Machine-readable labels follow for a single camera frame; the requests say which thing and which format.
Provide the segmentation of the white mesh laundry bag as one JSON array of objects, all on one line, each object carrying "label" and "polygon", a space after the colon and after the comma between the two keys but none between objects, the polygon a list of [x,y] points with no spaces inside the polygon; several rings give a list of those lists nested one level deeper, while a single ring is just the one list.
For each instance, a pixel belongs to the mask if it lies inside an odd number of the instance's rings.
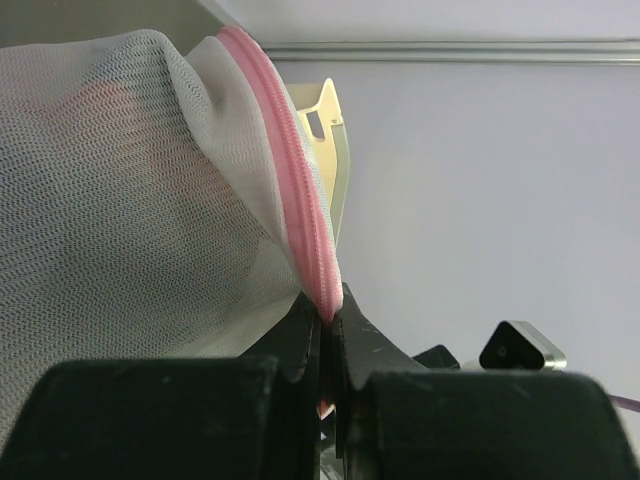
[{"label": "white mesh laundry bag", "polygon": [[238,355],[343,303],[328,200],[274,64],[227,27],[1,52],[1,432],[66,360]]}]

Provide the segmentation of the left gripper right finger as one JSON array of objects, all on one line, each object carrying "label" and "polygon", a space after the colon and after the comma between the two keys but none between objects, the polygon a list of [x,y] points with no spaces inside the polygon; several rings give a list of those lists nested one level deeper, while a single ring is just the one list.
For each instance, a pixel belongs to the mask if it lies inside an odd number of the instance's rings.
[{"label": "left gripper right finger", "polygon": [[332,326],[348,479],[635,479],[605,390],[572,373],[429,369],[346,293]]}]

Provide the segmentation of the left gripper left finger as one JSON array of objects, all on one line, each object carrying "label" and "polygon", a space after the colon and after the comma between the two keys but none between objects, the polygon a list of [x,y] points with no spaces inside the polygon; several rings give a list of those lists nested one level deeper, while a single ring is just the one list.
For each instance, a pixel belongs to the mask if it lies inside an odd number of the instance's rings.
[{"label": "left gripper left finger", "polygon": [[305,296],[235,358],[70,361],[25,402],[5,479],[315,479],[321,321]]}]

